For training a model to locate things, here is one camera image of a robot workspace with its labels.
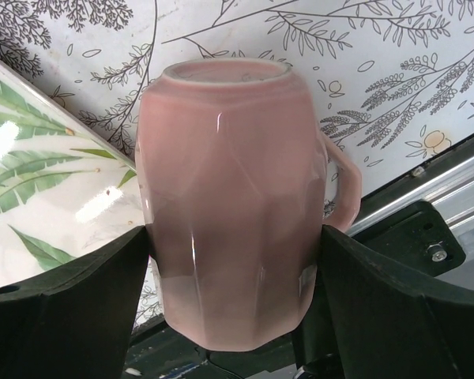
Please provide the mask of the leaf-patterned white tray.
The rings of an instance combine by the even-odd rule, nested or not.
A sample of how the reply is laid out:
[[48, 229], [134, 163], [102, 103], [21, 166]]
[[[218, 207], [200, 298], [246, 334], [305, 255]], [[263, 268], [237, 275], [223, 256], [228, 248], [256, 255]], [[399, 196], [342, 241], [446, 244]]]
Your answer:
[[133, 163], [0, 63], [0, 287], [143, 222]]

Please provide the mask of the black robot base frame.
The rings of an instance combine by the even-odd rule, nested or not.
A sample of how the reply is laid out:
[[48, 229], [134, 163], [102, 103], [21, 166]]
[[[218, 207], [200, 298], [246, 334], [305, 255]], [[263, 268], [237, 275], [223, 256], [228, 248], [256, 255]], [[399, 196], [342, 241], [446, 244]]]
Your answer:
[[[474, 291], [474, 136], [370, 195], [348, 237], [443, 282]], [[211, 352], [156, 317], [133, 336], [125, 378], [346, 378], [318, 272], [300, 326], [254, 351]]]

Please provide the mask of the pink mug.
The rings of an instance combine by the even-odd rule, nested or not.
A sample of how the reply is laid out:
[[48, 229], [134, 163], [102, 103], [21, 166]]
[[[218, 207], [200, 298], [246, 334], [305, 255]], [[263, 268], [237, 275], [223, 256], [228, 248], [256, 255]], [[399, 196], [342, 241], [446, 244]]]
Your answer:
[[210, 351], [293, 331], [322, 227], [347, 231], [362, 197], [305, 80], [259, 58], [169, 66], [141, 97], [135, 163], [166, 322]]

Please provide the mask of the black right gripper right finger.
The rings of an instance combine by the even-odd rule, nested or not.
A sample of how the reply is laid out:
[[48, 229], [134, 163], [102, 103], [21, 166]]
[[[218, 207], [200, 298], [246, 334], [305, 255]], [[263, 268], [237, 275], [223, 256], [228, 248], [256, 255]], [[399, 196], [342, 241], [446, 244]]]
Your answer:
[[474, 378], [474, 291], [324, 226], [321, 269], [346, 378]]

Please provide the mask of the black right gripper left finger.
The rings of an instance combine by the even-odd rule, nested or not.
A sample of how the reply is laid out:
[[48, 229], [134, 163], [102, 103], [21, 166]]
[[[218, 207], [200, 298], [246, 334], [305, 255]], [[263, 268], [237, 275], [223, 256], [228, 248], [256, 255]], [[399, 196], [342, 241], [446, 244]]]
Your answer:
[[0, 378], [119, 378], [149, 238], [135, 227], [67, 264], [0, 287]]

